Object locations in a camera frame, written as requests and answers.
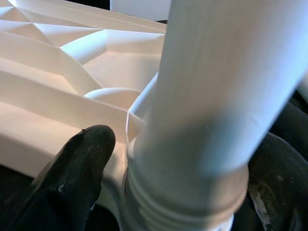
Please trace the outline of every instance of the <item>triangular facet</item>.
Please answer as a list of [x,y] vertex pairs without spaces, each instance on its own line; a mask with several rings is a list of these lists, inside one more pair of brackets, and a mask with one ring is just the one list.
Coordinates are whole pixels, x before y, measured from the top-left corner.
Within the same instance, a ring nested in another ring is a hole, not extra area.
[[13,5],[7,0],[0,0],[0,7],[8,7],[8,6],[13,6]]
[[100,29],[76,27],[76,26],[58,26],[48,24],[35,24],[41,32],[55,45],[61,47],[73,40],[100,31]]
[[30,23],[0,20],[0,31],[10,32]]
[[0,8],[0,19],[16,22],[29,22],[29,20],[15,7]]
[[46,38],[46,36],[43,35],[43,33],[39,29],[37,29],[35,25],[31,23],[14,28],[9,32],[34,40],[38,40],[47,44],[52,44],[52,42],[48,38]]
[[79,26],[79,27],[89,27],[79,23],[67,21],[64,19],[53,18],[38,13],[30,12],[24,9],[20,11],[32,22],[32,23],[41,23],[41,24],[51,24],[51,25],[62,25],[62,26]]

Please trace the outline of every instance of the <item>white cylinder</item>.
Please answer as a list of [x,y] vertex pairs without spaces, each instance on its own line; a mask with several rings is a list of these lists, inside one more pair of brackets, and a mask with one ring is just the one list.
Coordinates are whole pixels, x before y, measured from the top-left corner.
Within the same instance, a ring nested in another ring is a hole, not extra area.
[[127,192],[149,230],[210,230],[307,70],[308,0],[174,0]]

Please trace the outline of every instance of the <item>dark fabric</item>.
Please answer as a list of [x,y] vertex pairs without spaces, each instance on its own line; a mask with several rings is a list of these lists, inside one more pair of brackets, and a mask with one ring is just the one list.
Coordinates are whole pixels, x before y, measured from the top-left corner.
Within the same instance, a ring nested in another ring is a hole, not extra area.
[[68,1],[88,6],[94,6],[105,10],[110,9],[110,0],[68,0]]

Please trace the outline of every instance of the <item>lattice structure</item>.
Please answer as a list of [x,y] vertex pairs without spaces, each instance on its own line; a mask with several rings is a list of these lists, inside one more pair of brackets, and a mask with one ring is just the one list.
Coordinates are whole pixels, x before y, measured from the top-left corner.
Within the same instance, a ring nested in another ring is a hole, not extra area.
[[128,111],[158,71],[164,30],[62,0],[0,0],[0,164],[34,177],[80,129],[107,124],[106,174],[121,181]]

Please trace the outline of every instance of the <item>white plastic surface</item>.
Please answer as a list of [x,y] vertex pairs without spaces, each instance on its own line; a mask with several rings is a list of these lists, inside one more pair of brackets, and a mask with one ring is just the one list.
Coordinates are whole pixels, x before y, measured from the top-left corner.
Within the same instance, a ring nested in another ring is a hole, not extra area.
[[0,0],[0,164],[35,177],[71,136],[106,124],[116,146],[104,176],[121,185],[128,110],[157,74],[165,28],[63,0]]
[[167,20],[171,0],[110,0],[110,10],[154,21]]

